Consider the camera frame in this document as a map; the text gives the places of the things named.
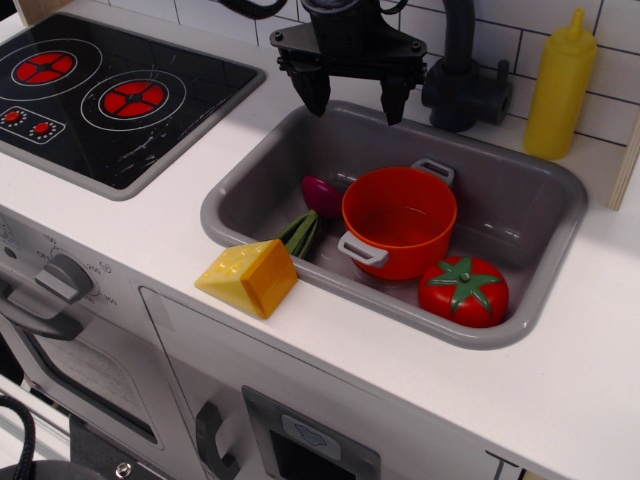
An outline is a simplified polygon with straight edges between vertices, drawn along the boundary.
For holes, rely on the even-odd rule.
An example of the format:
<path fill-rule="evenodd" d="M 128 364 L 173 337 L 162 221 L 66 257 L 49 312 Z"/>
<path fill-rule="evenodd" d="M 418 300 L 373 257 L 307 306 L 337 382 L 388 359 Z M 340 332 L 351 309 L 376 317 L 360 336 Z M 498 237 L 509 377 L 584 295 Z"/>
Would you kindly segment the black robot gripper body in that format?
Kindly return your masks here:
<path fill-rule="evenodd" d="M 378 1 L 304 1 L 302 6 L 310 22 L 270 36 L 279 66 L 290 77 L 423 80 L 426 44 L 391 27 Z"/>

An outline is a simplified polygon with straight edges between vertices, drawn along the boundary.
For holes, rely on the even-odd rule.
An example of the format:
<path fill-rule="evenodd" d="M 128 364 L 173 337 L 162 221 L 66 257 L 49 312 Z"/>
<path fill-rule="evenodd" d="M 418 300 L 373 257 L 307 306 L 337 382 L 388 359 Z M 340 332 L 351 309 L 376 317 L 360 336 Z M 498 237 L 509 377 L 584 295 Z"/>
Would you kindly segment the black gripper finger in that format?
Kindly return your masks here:
<path fill-rule="evenodd" d="M 314 115 L 324 115 L 331 87 L 329 75 L 320 65 L 293 64 L 292 84 L 307 109 Z"/>
<path fill-rule="evenodd" d="M 404 115 L 408 98 L 407 84 L 402 77 L 391 77 L 381 81 L 381 104 L 389 126 L 398 124 Z"/>

